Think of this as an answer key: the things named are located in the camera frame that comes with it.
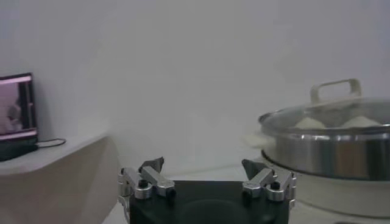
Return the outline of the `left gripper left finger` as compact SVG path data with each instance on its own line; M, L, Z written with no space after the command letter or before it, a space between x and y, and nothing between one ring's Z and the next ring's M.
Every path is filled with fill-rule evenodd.
M155 193L167 200L176 197L176 184L160 172L164 157L145 161L138 169L123 167L118 174L118 191L122 198L133 195L138 200L147 200Z

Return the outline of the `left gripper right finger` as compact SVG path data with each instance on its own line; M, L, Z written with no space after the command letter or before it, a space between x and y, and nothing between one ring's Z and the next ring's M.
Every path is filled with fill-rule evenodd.
M243 159L241 164L248 178L242 183L243 192L250 198L264 193L270 201L295 201L296 176L291 171L274 170L249 159Z

